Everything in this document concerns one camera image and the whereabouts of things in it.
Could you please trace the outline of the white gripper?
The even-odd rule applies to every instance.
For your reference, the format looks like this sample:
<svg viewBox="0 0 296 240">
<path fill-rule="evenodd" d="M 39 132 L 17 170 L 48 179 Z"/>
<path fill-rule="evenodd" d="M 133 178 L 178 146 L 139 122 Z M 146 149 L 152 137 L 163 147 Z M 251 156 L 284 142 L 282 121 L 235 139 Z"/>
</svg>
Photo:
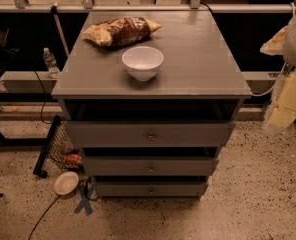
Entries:
<svg viewBox="0 0 296 240">
<path fill-rule="evenodd" d="M 281 28 L 265 42 L 260 52 L 270 56 L 282 55 L 286 29 Z M 263 130 L 268 135 L 281 133 L 296 119 L 296 69 L 286 77 L 277 105 L 279 107 L 268 108 L 264 116 Z"/>
</svg>

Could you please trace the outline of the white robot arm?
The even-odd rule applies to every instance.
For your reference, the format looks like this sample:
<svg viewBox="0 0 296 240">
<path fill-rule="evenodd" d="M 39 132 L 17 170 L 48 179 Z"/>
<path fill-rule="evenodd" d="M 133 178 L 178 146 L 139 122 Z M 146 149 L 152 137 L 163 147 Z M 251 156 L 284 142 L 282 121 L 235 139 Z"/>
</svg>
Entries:
<svg viewBox="0 0 296 240">
<path fill-rule="evenodd" d="M 296 12 L 287 26 L 262 45 L 260 52 L 282 55 L 285 62 L 275 81 L 263 123 L 266 134 L 277 135 L 296 120 Z"/>
</svg>

